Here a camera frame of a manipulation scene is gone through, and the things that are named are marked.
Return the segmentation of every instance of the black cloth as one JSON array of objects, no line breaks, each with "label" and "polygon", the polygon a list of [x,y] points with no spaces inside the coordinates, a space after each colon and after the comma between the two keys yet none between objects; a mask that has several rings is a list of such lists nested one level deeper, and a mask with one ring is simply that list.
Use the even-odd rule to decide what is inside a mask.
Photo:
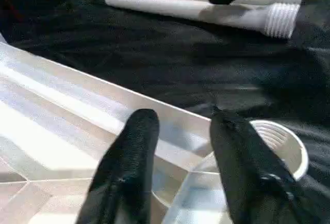
[{"label": "black cloth", "polygon": [[330,0],[303,0],[290,40],[69,0],[3,29],[12,45],[186,110],[272,119],[308,150],[310,197],[330,202]]}]

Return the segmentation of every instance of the gloved hand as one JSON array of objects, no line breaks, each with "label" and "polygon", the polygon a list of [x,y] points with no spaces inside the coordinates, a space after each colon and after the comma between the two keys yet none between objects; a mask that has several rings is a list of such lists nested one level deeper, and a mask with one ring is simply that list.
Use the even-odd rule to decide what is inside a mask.
[{"label": "gloved hand", "polygon": [[218,110],[210,135],[234,224],[321,223],[284,162],[248,121]]},{"label": "gloved hand", "polygon": [[141,109],[102,158],[77,224],[148,224],[159,121]]}]

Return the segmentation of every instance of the black glove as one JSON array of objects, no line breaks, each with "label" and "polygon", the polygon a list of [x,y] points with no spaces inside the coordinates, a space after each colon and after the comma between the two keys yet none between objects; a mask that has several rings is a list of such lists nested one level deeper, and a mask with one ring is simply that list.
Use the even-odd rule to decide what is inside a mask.
[{"label": "black glove", "polygon": [[77,224],[148,224],[159,121],[141,109],[102,158]]}]

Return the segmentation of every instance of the threaded cap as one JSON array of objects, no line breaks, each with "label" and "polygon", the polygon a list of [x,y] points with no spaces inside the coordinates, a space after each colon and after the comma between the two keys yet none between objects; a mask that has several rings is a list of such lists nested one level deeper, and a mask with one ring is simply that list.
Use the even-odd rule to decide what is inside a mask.
[{"label": "threaded cap", "polygon": [[299,9],[300,5],[298,4],[270,5],[263,33],[275,38],[290,38]]}]

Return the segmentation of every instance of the plastic tray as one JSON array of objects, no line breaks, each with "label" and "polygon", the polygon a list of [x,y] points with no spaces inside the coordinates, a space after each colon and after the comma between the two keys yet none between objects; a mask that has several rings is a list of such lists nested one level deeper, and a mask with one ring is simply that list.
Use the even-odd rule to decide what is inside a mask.
[{"label": "plastic tray", "polygon": [[[155,192],[174,194],[211,152],[207,118],[6,44],[0,50],[1,224],[74,223],[100,158],[136,109],[160,119]],[[163,188],[164,177],[177,184]],[[160,223],[166,209],[152,201],[152,223]]]}]

